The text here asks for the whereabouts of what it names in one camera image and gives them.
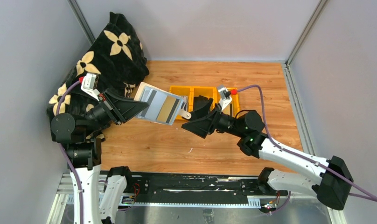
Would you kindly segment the black card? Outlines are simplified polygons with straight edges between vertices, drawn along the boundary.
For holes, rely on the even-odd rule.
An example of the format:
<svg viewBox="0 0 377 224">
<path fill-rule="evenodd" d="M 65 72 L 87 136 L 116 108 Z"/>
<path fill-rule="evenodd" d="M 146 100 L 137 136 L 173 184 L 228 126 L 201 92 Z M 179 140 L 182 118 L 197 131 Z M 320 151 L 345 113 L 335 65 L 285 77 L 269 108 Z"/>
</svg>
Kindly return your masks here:
<svg viewBox="0 0 377 224">
<path fill-rule="evenodd" d="M 142 117 L 146 117 L 148 109 L 150 108 L 150 105 L 151 105 L 156 93 L 157 93 L 157 91 L 155 91 L 155 90 L 149 90 L 149 94 L 148 94 L 148 98 L 147 98 L 148 107 L 141 112 Z"/>
</svg>

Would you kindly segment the gold striped card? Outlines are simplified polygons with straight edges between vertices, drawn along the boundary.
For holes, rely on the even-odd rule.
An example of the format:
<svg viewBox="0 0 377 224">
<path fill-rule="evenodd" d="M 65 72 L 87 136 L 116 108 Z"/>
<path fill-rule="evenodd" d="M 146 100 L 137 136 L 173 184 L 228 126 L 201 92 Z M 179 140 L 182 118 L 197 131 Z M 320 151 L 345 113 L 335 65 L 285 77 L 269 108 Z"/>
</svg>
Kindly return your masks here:
<svg viewBox="0 0 377 224">
<path fill-rule="evenodd" d="M 172 116 L 175 114 L 175 110 L 179 105 L 179 102 L 180 100 L 178 98 L 167 96 L 156 118 L 156 121 L 159 123 L 169 124 L 171 122 Z"/>
</svg>

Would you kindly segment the beige leather card holder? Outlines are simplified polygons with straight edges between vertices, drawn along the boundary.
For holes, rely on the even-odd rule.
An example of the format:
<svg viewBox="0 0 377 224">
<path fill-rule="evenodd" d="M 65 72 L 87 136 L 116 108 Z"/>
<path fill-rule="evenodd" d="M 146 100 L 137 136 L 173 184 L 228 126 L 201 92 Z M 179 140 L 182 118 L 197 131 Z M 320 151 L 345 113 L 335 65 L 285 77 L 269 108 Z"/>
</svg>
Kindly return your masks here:
<svg viewBox="0 0 377 224">
<path fill-rule="evenodd" d="M 171 126 L 174 123 L 176 115 L 178 113 L 177 109 L 179 108 L 180 104 L 184 104 L 184 99 L 181 96 L 178 96 L 178 95 L 172 94 L 170 92 L 164 91 L 164 90 L 157 88 L 155 86 L 152 86 L 148 83 L 141 82 L 138 89 L 137 89 L 134 100 L 147 102 L 149 90 L 155 90 L 155 91 L 157 91 L 157 93 L 156 93 L 156 95 L 155 95 L 155 97 L 154 97 L 154 99 L 153 99 L 153 101 L 150 105 L 150 108 L 148 109 L 146 117 L 142 117 L 141 112 L 136 117 L 139 118 L 139 119 L 150 121 L 150 122 Z M 172 116 L 171 122 L 169 124 L 159 123 L 159 122 L 156 121 L 156 118 L 157 118 L 157 116 L 158 116 L 158 114 L 161 110 L 161 107 L 162 107 L 164 101 L 166 100 L 167 96 L 173 96 L 175 98 L 178 98 L 180 100 L 180 102 L 179 102 L 179 105 L 177 106 L 177 108 L 175 110 L 175 114 Z M 179 114 L 182 115 L 182 116 L 186 116 L 186 119 L 191 118 L 190 113 L 183 110 L 183 106 L 181 107 Z"/>
</svg>

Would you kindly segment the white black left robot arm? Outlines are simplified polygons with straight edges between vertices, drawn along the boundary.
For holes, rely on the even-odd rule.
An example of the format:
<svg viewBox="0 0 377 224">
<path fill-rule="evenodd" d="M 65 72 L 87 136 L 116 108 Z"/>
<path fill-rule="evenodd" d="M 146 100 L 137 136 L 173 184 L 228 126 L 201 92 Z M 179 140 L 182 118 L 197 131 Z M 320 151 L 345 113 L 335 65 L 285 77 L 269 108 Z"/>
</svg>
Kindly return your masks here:
<svg viewBox="0 0 377 224">
<path fill-rule="evenodd" d="M 108 90 L 90 91 L 98 102 L 84 116 L 62 113 L 51 122 L 53 140 L 61 145 L 70 167 L 74 190 L 75 224 L 113 224 L 121 197 L 131 182 L 127 166 L 111 168 L 104 195 L 99 198 L 102 141 L 92 134 L 121 125 L 149 107 L 146 102 L 120 97 Z"/>
</svg>

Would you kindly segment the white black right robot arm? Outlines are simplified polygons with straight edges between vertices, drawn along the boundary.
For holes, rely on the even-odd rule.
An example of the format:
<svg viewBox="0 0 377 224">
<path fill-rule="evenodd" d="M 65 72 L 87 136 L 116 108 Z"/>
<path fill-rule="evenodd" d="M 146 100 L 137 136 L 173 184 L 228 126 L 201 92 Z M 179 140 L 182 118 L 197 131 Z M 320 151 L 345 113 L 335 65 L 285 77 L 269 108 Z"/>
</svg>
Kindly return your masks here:
<svg viewBox="0 0 377 224">
<path fill-rule="evenodd" d="M 191 119 L 182 128 L 204 139 L 214 132 L 231 134 L 239 138 L 237 146 L 245 155 L 293 170 L 287 173 L 264 168 L 258 176 L 263 192 L 287 190 L 316 197 L 331 209 L 345 208 L 353 177 L 342 158 L 326 159 L 284 145 L 263 132 L 265 123 L 256 110 L 231 116 L 223 113 L 219 105 L 211 110 L 212 102 L 209 98 L 203 107 L 191 112 Z"/>
</svg>

